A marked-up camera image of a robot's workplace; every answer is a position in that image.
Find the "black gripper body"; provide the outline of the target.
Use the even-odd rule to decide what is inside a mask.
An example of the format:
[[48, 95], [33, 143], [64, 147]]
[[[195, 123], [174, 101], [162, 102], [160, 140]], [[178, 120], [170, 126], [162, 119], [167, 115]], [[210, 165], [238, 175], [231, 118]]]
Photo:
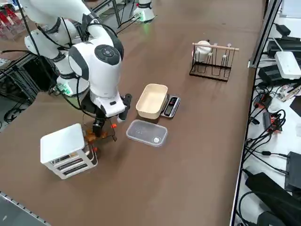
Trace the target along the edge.
[[85, 95], [85, 97], [82, 99], [81, 108], [85, 113], [87, 113], [90, 117], [94, 119], [106, 119], [104, 112], [91, 101], [90, 95]]

